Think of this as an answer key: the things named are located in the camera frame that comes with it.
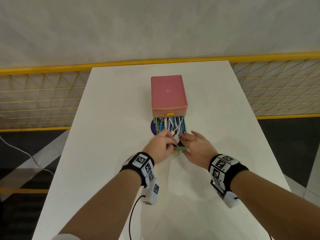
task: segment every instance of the white table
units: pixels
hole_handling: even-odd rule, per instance
[[[34,233],[51,239],[153,137],[152,76],[182,75],[188,131],[290,190],[228,61],[93,68]],[[177,153],[155,167],[158,202],[138,203],[132,239],[268,239],[240,203],[229,209],[209,174]],[[120,239],[129,239],[128,221]]]

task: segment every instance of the gray wall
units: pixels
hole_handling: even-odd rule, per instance
[[[320,50],[319,0],[0,0],[0,68]]]

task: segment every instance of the pink lid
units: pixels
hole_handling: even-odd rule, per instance
[[[152,110],[187,108],[181,75],[151,77]]]

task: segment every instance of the hand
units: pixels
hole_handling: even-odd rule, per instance
[[[181,134],[182,144],[190,150],[190,152],[182,150],[182,153],[191,163],[208,170],[210,160],[218,155],[218,152],[203,135],[193,130],[191,133],[193,135],[187,132]]]
[[[148,153],[154,163],[158,164],[174,153],[174,145],[177,145],[177,142],[171,132],[163,129],[149,141],[142,151]]]

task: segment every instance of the purple label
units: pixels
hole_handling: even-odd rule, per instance
[[[151,121],[150,128],[151,128],[151,132],[152,132],[154,135],[156,135],[156,134],[157,134],[157,127],[156,127],[156,124],[153,122],[153,120]]]

